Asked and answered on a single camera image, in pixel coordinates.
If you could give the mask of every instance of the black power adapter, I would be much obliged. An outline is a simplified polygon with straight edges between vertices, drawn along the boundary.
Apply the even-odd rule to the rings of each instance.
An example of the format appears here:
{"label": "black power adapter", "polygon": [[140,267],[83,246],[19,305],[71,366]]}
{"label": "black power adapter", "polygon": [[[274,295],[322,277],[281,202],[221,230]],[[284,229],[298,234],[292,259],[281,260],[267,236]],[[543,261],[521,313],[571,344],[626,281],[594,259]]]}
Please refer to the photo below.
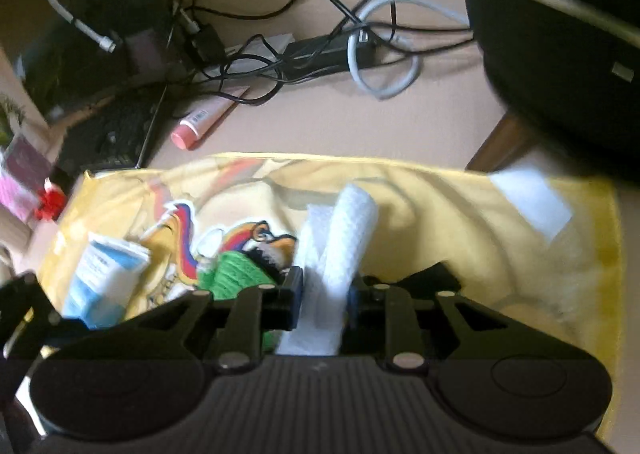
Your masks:
{"label": "black power adapter", "polygon": [[[347,43],[349,36],[350,34],[348,33],[338,35],[309,65],[305,65],[305,62],[311,57],[313,52],[319,47],[324,46],[328,36],[322,35],[320,37],[290,43],[283,54],[285,62],[281,69],[284,75],[289,80],[297,80],[314,71],[318,71],[315,77],[348,71]],[[375,66],[375,57],[375,43],[366,32],[361,31],[356,44],[358,68],[364,69]]]}

